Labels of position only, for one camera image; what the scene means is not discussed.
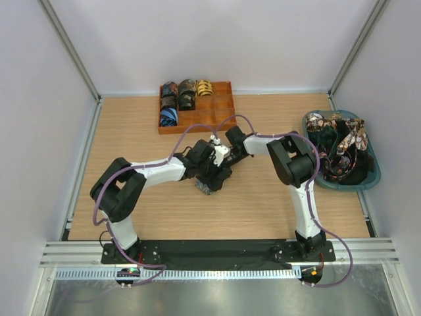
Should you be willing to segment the grey floral tie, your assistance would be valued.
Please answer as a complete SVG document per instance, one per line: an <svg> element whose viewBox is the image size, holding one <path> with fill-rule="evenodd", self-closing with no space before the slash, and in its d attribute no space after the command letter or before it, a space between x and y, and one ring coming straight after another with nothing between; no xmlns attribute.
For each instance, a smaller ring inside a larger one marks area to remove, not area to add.
<svg viewBox="0 0 421 316"><path fill-rule="evenodd" d="M214 193L206 184L203 184L200 180L196 181L195 187L207 196Z"/></svg>

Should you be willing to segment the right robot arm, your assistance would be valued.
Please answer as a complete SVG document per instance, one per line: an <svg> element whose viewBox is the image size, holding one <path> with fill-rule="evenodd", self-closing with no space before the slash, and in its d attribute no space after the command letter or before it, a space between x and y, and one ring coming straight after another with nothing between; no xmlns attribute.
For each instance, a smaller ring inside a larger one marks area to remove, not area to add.
<svg viewBox="0 0 421 316"><path fill-rule="evenodd" d="M235 126L226 132L231 162L252 155L268 155L281 183L289 189L296 217L297 255L310 261L326 244L314 197L314 178L320 167L309 140L296 132L246 135Z"/></svg>

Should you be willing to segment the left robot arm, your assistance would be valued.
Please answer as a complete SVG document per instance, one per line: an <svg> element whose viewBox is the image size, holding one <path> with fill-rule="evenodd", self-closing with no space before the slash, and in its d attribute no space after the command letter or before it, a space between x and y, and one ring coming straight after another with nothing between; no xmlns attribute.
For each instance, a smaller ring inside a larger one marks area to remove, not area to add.
<svg viewBox="0 0 421 316"><path fill-rule="evenodd" d="M115 159L91 189L95 211L100 211L116 255L125 263L140 262L140 240L131 214L142 191L165 182L177 182L222 171L231 149L218 140L199 140L183 152L147 164Z"/></svg>

